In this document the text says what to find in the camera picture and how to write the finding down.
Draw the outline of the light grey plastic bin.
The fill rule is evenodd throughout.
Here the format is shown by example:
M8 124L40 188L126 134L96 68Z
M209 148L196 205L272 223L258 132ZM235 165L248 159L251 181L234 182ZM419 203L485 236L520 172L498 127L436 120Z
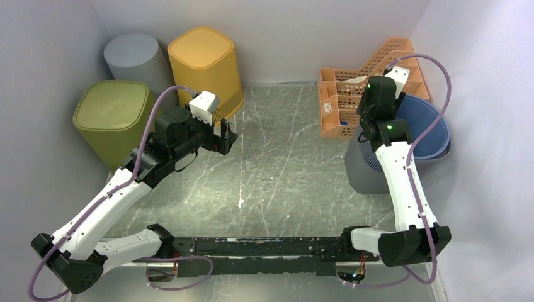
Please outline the light grey plastic bin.
M161 46L151 35L133 32L116 36L105 46L103 56L116 80L143 82L155 97L174 85Z

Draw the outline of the blue plastic bin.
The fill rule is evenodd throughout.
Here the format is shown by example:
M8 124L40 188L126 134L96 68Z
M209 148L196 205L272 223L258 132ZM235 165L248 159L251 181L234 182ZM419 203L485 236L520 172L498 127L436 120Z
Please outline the blue plastic bin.
M396 117L404 120L413 139L418 138L439 115L427 100L406 94ZM450 132L444 118L417 144L413 155L416 160L433 160L445 156L450 144Z

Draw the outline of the olive green mesh bin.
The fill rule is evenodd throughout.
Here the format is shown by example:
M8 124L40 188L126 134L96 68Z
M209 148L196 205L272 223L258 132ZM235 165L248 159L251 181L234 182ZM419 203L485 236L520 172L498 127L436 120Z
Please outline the olive green mesh bin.
M140 145L155 97L143 82L107 80L88 87L72 117L78 132L114 173Z

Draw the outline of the yellow mesh bin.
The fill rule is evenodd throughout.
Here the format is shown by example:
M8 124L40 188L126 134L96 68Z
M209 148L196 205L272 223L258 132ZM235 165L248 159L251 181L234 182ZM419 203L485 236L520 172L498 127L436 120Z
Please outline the yellow mesh bin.
M241 108L244 97L234 42L223 33L207 27L192 28L171 41L167 47L176 85L208 91L220 102L213 122L231 119Z

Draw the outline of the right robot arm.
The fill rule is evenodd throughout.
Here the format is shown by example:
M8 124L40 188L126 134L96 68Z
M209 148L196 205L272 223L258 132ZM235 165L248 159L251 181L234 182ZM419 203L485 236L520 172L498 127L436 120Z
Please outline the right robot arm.
M393 78L373 75L356 111L360 123L345 155L349 183L362 194L388 187L395 230L353 228L339 245L346 260L356 260L367 251L388 267L431 262L452 239L449 227L439 225L426 200L408 125L396 117L403 96Z

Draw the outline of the dark grey mesh bin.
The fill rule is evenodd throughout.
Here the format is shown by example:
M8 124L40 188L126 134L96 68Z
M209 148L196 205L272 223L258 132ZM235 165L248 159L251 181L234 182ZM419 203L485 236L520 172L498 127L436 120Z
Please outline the dark grey mesh bin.
M349 147L345 155L345 169L350 186L361 194L388 194L389 187L385 174L380 170L381 166L370 144L359 143L358 136L361 128L356 128L356 133L350 140ZM437 169L440 162L443 162L450 153L452 141L450 140L444 151L432 159L417 159L417 169L420 179L429 175Z

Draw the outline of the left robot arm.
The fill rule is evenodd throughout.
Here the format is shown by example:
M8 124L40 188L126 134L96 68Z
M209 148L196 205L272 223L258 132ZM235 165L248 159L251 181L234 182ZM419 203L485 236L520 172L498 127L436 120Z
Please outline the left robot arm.
M228 120L216 134L211 123L177 106L150 115L140 147L131 151L105 188L70 222L53 234L38 234L31 246L67 290L79 294L110 270L128 262L176 255L174 237L159 224L131 236L104 242L103 237L138 200L176 172L176 163L200 148L225 155L237 140Z

